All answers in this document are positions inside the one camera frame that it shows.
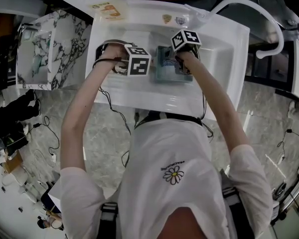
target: sink basin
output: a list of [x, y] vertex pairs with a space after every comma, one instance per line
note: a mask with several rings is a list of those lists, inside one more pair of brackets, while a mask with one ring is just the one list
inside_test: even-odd
[[[193, 12], [184, 6], [168, 2], [129, 0], [128, 8], [125, 20], [105, 22], [100, 16], [95, 16], [86, 77], [92, 70], [95, 50], [103, 41], [120, 39], [133, 42], [145, 48], [155, 60], [157, 47], [170, 46], [170, 38], [180, 29], [188, 29], [191, 20], [195, 18]], [[171, 15], [168, 23], [163, 20], [165, 14]], [[199, 49], [201, 62], [217, 79], [237, 108], [247, 64], [249, 28], [215, 15], [195, 31], [202, 42]], [[155, 80], [155, 67], [151, 67], [146, 77], [133, 78], [110, 73], [102, 88], [110, 93], [114, 105], [194, 117], [203, 114], [203, 97], [195, 80], [158, 82]], [[101, 93], [95, 101], [107, 103], [106, 97]], [[205, 117], [215, 119], [208, 106]]]

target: floor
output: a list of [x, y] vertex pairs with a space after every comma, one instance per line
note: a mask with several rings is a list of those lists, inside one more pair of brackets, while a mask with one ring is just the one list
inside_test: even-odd
[[[42, 103], [41, 115], [32, 118], [30, 123], [42, 123], [44, 116], [48, 116], [50, 128], [60, 137], [62, 120], [75, 93], [76, 90], [37, 91]], [[277, 147], [277, 144], [282, 141], [285, 130], [291, 128], [299, 134], [299, 121], [287, 118], [289, 103], [289, 99], [274, 94], [274, 89], [270, 87], [245, 82], [237, 109], [272, 188], [277, 188], [283, 181], [290, 186], [297, 178], [298, 136], [286, 135], [286, 158], [278, 165], [283, 149], [282, 146]], [[125, 115], [130, 128], [133, 128], [134, 109], [115, 108]], [[204, 122], [214, 131], [211, 141], [212, 161], [218, 169], [226, 168], [229, 155], [217, 122]], [[48, 148], [57, 147], [57, 139], [45, 126], [35, 128], [31, 135], [31, 142], [20, 150], [24, 164], [39, 180], [52, 181], [55, 178], [54, 172], [60, 172], [59, 149], [54, 164]], [[84, 153], [87, 172], [98, 185], [117, 188], [125, 169], [121, 156], [129, 149], [129, 143], [130, 135], [120, 115], [111, 112], [108, 105], [94, 104], [84, 132]]]

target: daisy print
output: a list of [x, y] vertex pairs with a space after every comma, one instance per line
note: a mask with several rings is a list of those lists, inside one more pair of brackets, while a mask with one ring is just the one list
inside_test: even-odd
[[179, 166], [175, 166], [174, 168], [170, 168], [168, 171], [165, 172], [163, 178], [170, 182], [171, 185], [175, 185], [176, 183], [179, 183], [181, 178], [184, 176], [184, 172], [179, 170]]

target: black strap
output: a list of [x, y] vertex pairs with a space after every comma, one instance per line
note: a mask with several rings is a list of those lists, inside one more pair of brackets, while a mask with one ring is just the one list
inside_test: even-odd
[[118, 204], [108, 202], [101, 207], [102, 215], [97, 239], [116, 238], [116, 217], [119, 213]]
[[249, 224], [243, 202], [240, 199], [238, 190], [233, 186], [231, 180], [222, 169], [220, 171], [222, 192], [234, 220], [237, 239], [254, 239], [253, 229]]
[[254, 239], [254, 232], [249, 224], [242, 202], [230, 205], [231, 214], [236, 227], [238, 239]]

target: white t-shirt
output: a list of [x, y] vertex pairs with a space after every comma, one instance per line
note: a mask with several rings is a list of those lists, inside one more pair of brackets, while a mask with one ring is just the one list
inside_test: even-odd
[[[230, 159], [229, 178], [257, 237], [272, 216], [270, 186], [252, 147], [234, 148]], [[206, 132], [196, 123], [161, 119], [139, 126], [116, 198], [124, 239], [157, 238], [179, 207], [191, 208], [208, 239], [230, 238], [233, 222], [226, 218], [220, 175]], [[96, 238], [104, 202], [103, 190], [85, 171], [61, 170], [61, 211], [70, 239]]]

